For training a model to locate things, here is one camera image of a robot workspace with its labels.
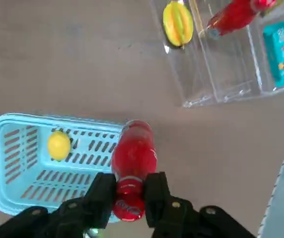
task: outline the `red bottle in container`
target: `red bottle in container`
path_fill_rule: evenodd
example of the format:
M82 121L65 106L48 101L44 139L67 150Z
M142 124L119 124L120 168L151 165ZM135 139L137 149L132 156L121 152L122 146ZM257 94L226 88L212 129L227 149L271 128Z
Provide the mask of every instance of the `red bottle in container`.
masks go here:
M112 172L117 179L113 212L119 219L132 222L143 216L143 181L155 172L156 164L151 127L140 120L128 122L112 154Z
M209 36L217 39L250 24L255 16L273 6L276 0L233 0L213 16L207 25Z

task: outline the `table surface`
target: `table surface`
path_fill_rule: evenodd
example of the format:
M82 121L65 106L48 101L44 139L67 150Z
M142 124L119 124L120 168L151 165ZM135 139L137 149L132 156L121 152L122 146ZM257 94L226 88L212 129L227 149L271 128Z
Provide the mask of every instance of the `table surface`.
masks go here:
M0 114L148 121L171 193L256 234L284 159L284 93L180 105L149 1L0 0ZM151 232L141 220L105 236Z

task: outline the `acrylic container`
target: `acrylic container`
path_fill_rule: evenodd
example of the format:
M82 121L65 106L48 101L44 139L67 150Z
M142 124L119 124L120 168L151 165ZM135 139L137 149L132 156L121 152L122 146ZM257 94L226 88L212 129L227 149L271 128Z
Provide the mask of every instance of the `acrylic container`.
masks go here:
M284 91L270 73L263 40L266 25L284 20L284 11L257 16L247 27L211 39L206 32L212 16L229 1L179 0L190 10L194 33L184 49L172 47L163 29L163 10L170 0L151 0L155 23L171 64L184 107L270 96Z

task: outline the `lemon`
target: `lemon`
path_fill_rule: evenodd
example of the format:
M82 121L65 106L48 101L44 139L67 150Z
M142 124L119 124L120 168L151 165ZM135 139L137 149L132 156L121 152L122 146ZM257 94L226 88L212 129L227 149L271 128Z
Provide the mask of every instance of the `lemon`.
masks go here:
M165 7L163 25L168 40L175 46L183 46L192 39L192 15L182 3L171 1Z
M71 150L71 141L65 133L55 131L48 138L47 149L53 159L61 161L69 154L69 151Z

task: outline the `bottle cap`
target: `bottle cap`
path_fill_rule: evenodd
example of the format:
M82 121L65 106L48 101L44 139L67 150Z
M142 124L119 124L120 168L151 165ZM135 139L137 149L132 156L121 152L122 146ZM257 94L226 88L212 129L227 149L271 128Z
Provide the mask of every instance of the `bottle cap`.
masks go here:
M135 177L127 177L117 182L117 198L113 206L113 213L120 220L133 222L143 216L142 187L142 181Z
M276 0L251 0L251 8L255 12L264 11L272 7L276 3Z

